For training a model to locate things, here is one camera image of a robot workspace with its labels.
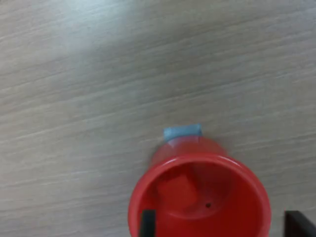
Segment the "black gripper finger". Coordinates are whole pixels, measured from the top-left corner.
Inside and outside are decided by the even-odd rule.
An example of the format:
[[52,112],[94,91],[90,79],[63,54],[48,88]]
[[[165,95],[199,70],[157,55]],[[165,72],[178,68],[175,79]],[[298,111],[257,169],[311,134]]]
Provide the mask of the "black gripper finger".
[[316,225],[302,212],[288,210],[284,212],[284,237],[316,237]]
[[155,237],[156,233],[156,211],[145,209],[141,215],[139,237]]

